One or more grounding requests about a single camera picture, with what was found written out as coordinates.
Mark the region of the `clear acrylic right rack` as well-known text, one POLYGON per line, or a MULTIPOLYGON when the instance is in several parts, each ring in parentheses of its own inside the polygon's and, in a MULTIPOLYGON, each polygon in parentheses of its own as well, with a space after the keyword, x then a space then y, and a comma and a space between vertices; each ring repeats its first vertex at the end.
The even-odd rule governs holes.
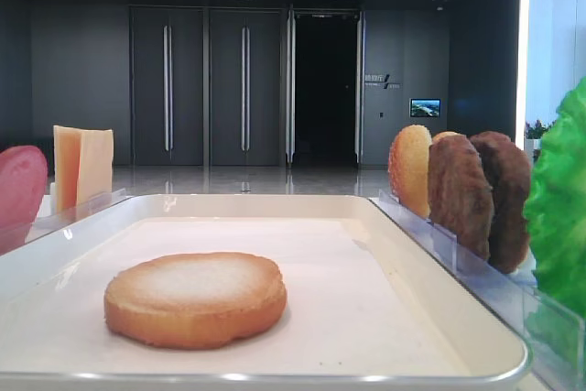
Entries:
POLYGON ((504 275, 392 195, 381 190, 373 201, 488 310, 526 337, 534 353, 533 372, 544 385, 551 390, 585 388, 585 320, 537 289, 530 263, 504 275))

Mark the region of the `brown meat patty rear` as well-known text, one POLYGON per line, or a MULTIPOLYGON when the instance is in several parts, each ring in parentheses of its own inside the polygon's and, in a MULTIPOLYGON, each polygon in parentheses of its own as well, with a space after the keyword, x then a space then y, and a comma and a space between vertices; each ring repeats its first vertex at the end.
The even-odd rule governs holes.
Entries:
POLYGON ((527 155, 505 134, 485 131, 472 136, 471 142, 492 187, 494 217, 489 234, 489 264, 510 274, 529 250, 530 235, 523 210, 530 191, 531 165, 527 155))

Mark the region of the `brown meat patty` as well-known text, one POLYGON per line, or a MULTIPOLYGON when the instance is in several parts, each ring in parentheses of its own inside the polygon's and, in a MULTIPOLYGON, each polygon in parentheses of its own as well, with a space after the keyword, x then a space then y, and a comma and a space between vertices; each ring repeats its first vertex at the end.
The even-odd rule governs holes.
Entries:
POLYGON ((492 187, 494 217, 489 234, 489 264, 510 274, 529 250, 530 235, 523 210, 530 191, 531 165, 527 155, 505 134, 485 131, 472 136, 471 142, 492 187))
POLYGON ((430 220, 486 261, 494 216, 492 187, 478 151, 466 136, 446 137, 430 146, 428 199, 430 220))

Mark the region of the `clear acrylic left rack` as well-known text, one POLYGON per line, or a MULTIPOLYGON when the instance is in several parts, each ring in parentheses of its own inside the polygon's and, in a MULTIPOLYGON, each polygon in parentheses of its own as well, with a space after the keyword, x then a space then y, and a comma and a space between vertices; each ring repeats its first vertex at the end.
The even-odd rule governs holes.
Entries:
POLYGON ((38 217, 34 222, 1 230, 1 255, 5 255, 47 234, 51 234, 130 198, 126 189, 96 196, 63 212, 38 217))

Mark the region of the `green lettuce leaf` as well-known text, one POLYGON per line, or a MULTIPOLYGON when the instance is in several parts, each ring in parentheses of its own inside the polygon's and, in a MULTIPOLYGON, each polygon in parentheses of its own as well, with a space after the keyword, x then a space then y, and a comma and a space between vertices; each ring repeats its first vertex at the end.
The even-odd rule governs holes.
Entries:
POLYGON ((541 138, 524 216, 537 288, 585 317, 585 80, 563 98, 541 138))

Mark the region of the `golden bread slice upright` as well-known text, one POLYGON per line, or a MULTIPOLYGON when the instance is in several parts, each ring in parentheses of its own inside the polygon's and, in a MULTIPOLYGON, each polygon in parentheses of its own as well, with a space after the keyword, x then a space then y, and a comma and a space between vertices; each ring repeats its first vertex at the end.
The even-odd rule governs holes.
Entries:
POLYGON ((392 192, 399 202, 421 218, 430 213, 428 200, 431 135, 424 125, 409 125, 395 136, 390 147, 388 172, 392 192))

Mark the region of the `brown meat patty front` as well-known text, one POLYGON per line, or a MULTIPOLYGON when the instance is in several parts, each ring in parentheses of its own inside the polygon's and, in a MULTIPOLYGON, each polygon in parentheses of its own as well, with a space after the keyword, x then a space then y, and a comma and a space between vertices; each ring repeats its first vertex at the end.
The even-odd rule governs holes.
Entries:
POLYGON ((446 137, 430 146, 428 199, 430 220, 486 261, 494 216, 492 187, 478 151, 466 136, 446 137))

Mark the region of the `clear acrylic rack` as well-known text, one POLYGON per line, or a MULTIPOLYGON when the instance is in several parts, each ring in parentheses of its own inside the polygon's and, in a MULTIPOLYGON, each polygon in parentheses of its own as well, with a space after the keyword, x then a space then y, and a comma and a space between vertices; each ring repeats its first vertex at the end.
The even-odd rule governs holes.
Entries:
POLYGON ((551 390, 585 388, 585 320, 537 289, 530 263, 504 275, 392 195, 381 190, 373 201, 488 310, 526 337, 534 353, 533 372, 544 385, 551 390))
POLYGON ((1 255, 5 255, 47 234, 51 234, 130 198, 126 189, 96 196, 63 212, 38 217, 34 222, 1 230, 1 255))

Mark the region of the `round toasted bread slice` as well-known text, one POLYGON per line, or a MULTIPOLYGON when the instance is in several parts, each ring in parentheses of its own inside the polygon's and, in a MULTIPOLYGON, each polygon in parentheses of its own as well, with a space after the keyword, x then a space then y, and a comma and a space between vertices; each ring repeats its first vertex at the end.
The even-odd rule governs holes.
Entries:
POLYGON ((103 295, 108 329, 147 345, 219 348, 269 330, 288 293, 278 265, 239 252, 165 255, 127 268, 103 295))

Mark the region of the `potted plant with flowers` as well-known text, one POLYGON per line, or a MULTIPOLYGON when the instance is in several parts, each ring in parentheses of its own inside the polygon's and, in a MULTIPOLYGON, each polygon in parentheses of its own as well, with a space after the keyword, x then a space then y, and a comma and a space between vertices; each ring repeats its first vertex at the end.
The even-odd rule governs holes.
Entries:
POLYGON ((542 123, 540 120, 536 120, 533 124, 526 122, 526 139, 541 139, 542 136, 553 127, 553 125, 553 123, 542 123))

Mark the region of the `orange cheese slice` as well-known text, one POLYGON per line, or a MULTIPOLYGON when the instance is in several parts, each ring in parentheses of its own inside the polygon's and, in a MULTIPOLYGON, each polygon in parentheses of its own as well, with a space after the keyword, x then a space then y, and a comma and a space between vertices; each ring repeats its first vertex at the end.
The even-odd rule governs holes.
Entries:
POLYGON ((55 203, 57 212, 77 204, 81 130, 54 125, 55 203))

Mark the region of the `wall sign lettering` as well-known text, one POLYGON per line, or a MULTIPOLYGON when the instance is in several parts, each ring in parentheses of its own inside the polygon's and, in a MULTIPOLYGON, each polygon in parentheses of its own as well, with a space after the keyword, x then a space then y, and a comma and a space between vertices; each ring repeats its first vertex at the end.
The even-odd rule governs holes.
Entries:
POLYGON ((364 84, 381 87, 384 90, 398 90, 402 87, 400 82, 392 81, 389 74, 365 74, 364 84))

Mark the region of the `pale yellow cheese slice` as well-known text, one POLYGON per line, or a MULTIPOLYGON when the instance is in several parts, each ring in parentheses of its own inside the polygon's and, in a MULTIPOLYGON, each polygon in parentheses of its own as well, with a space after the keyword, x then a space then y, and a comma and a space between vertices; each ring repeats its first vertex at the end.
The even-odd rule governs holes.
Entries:
POLYGON ((82 130, 77 180, 78 205, 110 193, 113 185, 114 131, 82 130))

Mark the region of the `open glass door frame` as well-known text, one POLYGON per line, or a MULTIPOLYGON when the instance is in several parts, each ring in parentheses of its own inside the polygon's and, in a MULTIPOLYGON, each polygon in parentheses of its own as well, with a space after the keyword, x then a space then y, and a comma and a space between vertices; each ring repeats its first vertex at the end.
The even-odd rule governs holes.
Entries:
POLYGON ((288 164, 357 167, 362 13, 291 9, 287 32, 288 164))

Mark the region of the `small wall display screen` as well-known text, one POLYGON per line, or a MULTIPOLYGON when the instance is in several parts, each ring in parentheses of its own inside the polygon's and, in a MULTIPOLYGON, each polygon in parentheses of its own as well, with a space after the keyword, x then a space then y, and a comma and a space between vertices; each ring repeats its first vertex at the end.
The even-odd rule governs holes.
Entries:
POLYGON ((440 117, 440 99, 411 99, 409 114, 411 117, 440 117))

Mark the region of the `white rectangular tray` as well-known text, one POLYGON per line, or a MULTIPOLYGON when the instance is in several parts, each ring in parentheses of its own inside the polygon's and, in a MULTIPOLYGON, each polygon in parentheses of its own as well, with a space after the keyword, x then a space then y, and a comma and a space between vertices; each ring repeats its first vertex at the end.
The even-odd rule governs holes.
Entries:
POLYGON ((532 353, 372 201, 148 195, 1 259, 4 390, 517 390, 532 353), (275 261, 288 307, 271 331, 211 351, 111 334, 103 293, 161 255, 275 261))

